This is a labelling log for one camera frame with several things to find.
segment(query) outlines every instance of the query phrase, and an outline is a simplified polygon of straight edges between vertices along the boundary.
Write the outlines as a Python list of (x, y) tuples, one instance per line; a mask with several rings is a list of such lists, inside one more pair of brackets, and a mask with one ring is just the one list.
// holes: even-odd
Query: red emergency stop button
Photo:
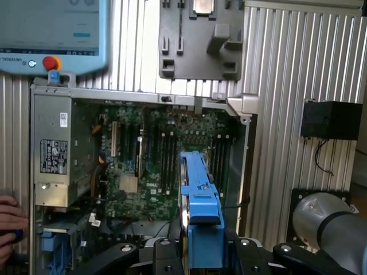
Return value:
[(58, 62), (57, 59), (53, 56), (46, 56), (42, 60), (42, 64), (46, 70), (57, 70), (58, 69)]

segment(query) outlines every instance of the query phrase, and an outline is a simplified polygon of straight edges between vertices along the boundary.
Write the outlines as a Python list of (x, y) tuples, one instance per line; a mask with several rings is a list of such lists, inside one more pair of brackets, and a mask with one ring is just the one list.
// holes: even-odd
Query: human hand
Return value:
[(11, 256), (13, 249), (11, 248), (11, 242), (16, 239), (16, 235), (14, 233), (6, 234), (4, 236), (0, 236), (0, 266), (6, 263), (6, 261)]
[(17, 207), (17, 201), (10, 196), (0, 196), (0, 231), (26, 229), (28, 224), (26, 215)]

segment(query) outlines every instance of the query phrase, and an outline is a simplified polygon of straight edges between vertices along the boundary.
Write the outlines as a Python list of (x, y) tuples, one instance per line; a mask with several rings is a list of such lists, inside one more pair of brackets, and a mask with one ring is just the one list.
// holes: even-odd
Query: gray plastic holder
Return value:
[(243, 0), (161, 0), (161, 78), (239, 80)]

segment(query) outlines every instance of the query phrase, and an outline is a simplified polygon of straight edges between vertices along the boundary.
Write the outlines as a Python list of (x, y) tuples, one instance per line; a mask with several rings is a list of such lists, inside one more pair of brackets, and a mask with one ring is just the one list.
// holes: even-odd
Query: screen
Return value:
[(0, 0), (0, 53), (99, 53), (99, 0)]

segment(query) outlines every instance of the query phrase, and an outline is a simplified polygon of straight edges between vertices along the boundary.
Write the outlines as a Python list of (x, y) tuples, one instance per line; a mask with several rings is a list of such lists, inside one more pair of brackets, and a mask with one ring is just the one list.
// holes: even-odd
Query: barcode label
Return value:
[(60, 113), (60, 127), (68, 128), (68, 113)]

